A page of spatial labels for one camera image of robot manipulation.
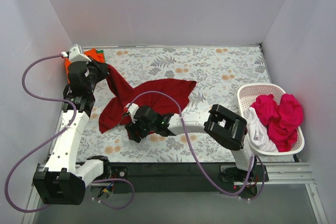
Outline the dark red t shirt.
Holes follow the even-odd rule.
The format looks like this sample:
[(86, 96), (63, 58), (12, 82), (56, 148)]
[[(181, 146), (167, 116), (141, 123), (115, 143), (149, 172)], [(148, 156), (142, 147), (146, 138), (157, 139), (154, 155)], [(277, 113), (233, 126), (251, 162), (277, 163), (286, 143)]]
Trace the dark red t shirt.
[(99, 131), (106, 131), (121, 124), (128, 124), (130, 117), (122, 118), (124, 107), (132, 100), (138, 106), (147, 105), (160, 114), (179, 113), (176, 103), (184, 110), (189, 104), (189, 95), (196, 87), (196, 81), (180, 79), (159, 79), (147, 81), (133, 88), (113, 66), (107, 65), (107, 84), (115, 95), (99, 117)]

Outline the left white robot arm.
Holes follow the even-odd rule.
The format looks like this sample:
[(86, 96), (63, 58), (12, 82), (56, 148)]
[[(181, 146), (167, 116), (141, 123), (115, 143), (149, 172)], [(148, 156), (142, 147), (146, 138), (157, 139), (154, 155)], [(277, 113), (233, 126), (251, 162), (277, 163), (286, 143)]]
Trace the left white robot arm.
[(33, 176), (33, 184), (47, 205), (79, 205), (88, 185), (96, 179), (106, 182), (111, 178), (106, 156), (91, 156), (83, 165), (76, 166), (80, 140), (95, 103), (93, 92), (108, 74), (107, 64), (94, 59), (76, 61), (67, 68), (68, 84), (61, 113), (65, 132), (56, 138), (43, 171)]

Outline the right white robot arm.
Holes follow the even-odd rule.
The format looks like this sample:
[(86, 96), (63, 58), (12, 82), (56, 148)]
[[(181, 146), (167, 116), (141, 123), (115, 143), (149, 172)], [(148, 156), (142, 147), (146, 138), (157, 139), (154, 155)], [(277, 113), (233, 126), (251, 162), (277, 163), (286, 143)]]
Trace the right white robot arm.
[(238, 176), (251, 180), (256, 174), (256, 158), (245, 145), (247, 122), (240, 115), (215, 104), (208, 112), (195, 113), (182, 118), (178, 113), (160, 114), (147, 105), (127, 104), (124, 114), (131, 121), (125, 126), (129, 139), (139, 143), (151, 133), (160, 136), (178, 136), (189, 133), (206, 133), (220, 146), (231, 151)]

